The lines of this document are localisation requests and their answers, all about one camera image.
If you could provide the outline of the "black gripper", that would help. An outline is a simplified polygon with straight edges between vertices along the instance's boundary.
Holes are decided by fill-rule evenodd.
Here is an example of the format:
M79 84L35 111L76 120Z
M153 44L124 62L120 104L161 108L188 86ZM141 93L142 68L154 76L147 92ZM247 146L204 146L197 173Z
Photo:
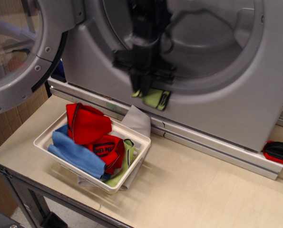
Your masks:
M152 83L173 83L176 67L161 57L161 42L133 44L131 49L113 50L113 66L128 72L134 92L147 95Z

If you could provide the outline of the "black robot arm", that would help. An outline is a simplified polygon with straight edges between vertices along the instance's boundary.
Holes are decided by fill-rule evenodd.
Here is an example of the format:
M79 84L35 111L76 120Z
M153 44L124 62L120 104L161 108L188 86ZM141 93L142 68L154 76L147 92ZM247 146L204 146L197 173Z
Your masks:
M161 37L172 14L165 0L129 0L130 50L114 50L113 66L130 75L134 92L147 95L157 78L172 82L176 67L161 57Z

